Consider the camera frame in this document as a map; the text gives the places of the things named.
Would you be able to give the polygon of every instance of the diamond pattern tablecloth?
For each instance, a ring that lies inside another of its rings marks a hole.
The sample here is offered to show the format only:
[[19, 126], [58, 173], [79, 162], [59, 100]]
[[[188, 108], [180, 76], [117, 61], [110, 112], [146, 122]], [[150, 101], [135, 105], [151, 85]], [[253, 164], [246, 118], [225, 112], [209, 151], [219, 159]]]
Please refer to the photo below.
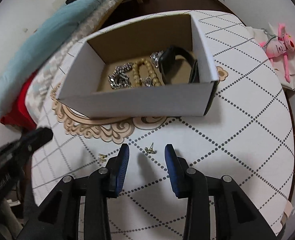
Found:
[[[131, 19], [93, 36], [172, 13]], [[180, 13], [198, 19], [218, 66], [221, 81], [209, 113], [205, 117], [83, 120], [54, 99], [56, 85], [81, 46], [79, 41], [52, 82], [38, 124], [52, 127], [54, 138], [33, 155], [36, 203], [63, 176], [88, 176], [102, 165], [99, 153], [115, 156], [124, 142], [129, 145], [130, 160], [123, 192], [108, 200], [113, 240], [181, 239], [187, 200], [175, 197], [168, 179], [164, 147], [172, 143], [178, 155], [205, 175], [232, 176], [278, 234], [294, 166], [292, 124], [280, 82], [264, 51], [237, 17], [218, 11]], [[144, 151], [152, 142], [155, 155]], [[215, 238], [213, 199], [209, 202], [211, 238]], [[79, 231], [82, 238], [82, 223]]]

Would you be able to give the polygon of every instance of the brown flower print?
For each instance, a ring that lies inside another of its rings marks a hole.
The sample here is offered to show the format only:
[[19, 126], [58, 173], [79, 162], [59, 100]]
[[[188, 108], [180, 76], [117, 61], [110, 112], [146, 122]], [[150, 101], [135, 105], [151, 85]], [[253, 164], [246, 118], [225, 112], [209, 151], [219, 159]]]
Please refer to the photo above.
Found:
[[218, 66], [216, 67], [218, 74], [219, 74], [219, 79], [220, 82], [224, 81], [226, 79], [226, 77], [229, 75], [228, 72], [226, 72], [222, 67]]

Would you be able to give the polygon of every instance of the blue blanket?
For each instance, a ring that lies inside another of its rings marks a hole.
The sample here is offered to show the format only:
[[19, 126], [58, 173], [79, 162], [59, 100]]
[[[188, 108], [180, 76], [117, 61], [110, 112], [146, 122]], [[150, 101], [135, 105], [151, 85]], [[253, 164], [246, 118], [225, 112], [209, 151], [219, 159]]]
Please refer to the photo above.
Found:
[[61, 7], [29, 37], [0, 78], [0, 118], [11, 111], [29, 76], [49, 58], [104, 0], [77, 0]]

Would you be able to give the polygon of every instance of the floor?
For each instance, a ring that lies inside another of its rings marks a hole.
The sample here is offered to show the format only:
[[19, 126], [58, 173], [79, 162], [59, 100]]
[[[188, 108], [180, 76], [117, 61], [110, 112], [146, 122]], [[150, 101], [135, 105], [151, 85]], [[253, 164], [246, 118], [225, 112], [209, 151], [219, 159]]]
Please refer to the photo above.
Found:
[[102, 28], [143, 15], [176, 10], [213, 10], [233, 13], [218, 0], [143, 0], [141, 4], [132, 0], [121, 3]]

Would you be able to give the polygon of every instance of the black belt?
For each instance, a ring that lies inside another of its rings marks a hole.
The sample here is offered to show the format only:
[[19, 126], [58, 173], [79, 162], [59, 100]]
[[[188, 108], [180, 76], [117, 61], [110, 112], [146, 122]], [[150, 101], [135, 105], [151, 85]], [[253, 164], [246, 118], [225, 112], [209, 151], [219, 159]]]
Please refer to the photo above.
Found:
[[162, 74], [163, 83], [165, 85], [171, 84], [167, 75], [172, 69], [177, 55], [183, 56], [191, 66], [189, 83], [199, 83], [198, 61], [188, 51], [176, 46], [170, 46], [159, 58], [158, 65]]

